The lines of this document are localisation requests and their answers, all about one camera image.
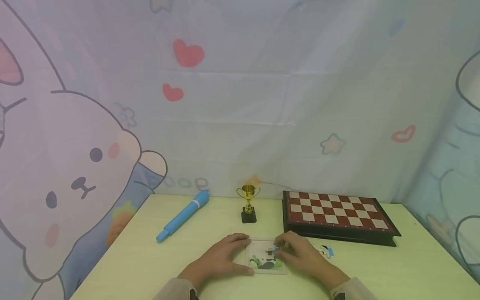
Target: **trophy cup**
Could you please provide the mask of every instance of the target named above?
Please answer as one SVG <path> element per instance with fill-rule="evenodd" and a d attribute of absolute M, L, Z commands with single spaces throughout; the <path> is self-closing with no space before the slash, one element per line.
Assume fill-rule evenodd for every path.
<path fill-rule="evenodd" d="M 253 199 L 258 193 L 260 193 L 260 187 L 257 188 L 258 192 L 255 192 L 255 187 L 251 184 L 245 184 L 241 188 L 237 189 L 237 194 L 243 199 L 247 200 L 247 205 L 243 208 L 241 213 L 242 223 L 256 223 L 257 216 L 255 215 L 255 208 L 250 204 L 250 200 Z"/>

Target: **blue toy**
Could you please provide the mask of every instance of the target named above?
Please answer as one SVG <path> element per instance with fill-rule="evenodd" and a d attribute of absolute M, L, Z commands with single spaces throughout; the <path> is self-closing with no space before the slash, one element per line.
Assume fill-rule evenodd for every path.
<path fill-rule="evenodd" d="M 157 242 L 163 242 L 168 236 L 172 235 L 189 217 L 191 217 L 200 207 L 204 206 L 210 194 L 207 191 L 201 191 L 193 200 L 173 218 L 156 237 Z"/>

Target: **light wooden table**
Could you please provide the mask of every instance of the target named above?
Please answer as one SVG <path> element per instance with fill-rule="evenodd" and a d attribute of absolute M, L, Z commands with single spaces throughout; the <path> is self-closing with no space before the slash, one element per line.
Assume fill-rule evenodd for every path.
<path fill-rule="evenodd" d="M 151 299 L 169 278 L 219 239 L 234 232 L 275 237 L 283 231 L 282 202 L 255 199 L 257 223 L 243 224 L 242 199 L 212 197 L 163 243 L 155 240 L 192 196 L 151 195 L 71 298 L 72 300 Z M 332 263 L 356 276 L 382 300 L 478 299 L 480 286 L 400 204 L 383 204 L 402 234 L 397 247 L 310 239 L 328 245 Z M 240 252 L 235 261 L 244 261 Z M 203 300 L 328 299 L 314 280 L 287 275 L 217 279 L 200 293 Z"/>

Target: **pink heart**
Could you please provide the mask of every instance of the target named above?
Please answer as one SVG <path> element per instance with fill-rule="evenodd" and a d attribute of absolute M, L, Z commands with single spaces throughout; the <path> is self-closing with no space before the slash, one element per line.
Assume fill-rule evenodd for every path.
<path fill-rule="evenodd" d="M 172 88 L 169 84 L 163 84 L 163 94 L 168 101 L 175 102 L 183 98 L 183 91 L 181 88 Z"/>
<path fill-rule="evenodd" d="M 417 128 L 415 127 L 415 125 L 410 125 L 404 130 L 399 130 L 397 132 L 394 132 L 390 138 L 392 139 L 392 141 L 396 143 L 409 142 L 412 139 L 413 135 L 415 134 L 416 129 Z"/>
<path fill-rule="evenodd" d="M 194 67 L 204 60 L 204 49 L 199 45 L 187 46 L 182 39 L 173 42 L 175 58 L 182 67 Z"/>
<path fill-rule="evenodd" d="M 0 84 L 19 85 L 23 81 L 22 69 L 13 53 L 0 38 Z"/>

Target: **chessboard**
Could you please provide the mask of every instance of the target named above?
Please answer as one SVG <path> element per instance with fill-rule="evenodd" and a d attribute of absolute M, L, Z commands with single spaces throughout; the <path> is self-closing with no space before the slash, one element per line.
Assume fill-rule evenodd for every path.
<path fill-rule="evenodd" d="M 401 236 L 375 198 L 284 191 L 284 231 L 333 240 L 396 246 Z"/>

